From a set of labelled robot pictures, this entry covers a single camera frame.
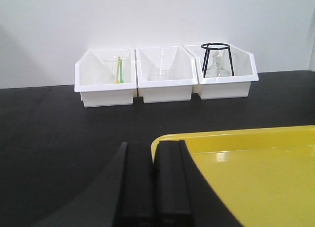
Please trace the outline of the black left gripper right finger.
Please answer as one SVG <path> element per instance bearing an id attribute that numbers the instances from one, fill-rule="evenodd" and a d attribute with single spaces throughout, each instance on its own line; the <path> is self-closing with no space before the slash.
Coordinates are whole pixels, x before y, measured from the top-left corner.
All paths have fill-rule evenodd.
<path id="1" fill-rule="evenodd" d="M 160 141 L 154 157 L 159 227 L 240 227 L 197 168 L 184 140 Z"/>

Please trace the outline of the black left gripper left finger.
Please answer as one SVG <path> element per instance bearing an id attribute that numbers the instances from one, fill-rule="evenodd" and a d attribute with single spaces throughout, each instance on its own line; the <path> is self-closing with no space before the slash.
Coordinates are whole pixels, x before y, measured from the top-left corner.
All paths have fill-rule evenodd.
<path id="1" fill-rule="evenodd" d="M 153 227 L 153 161 L 149 144 L 123 142 L 100 175 L 36 227 Z"/>

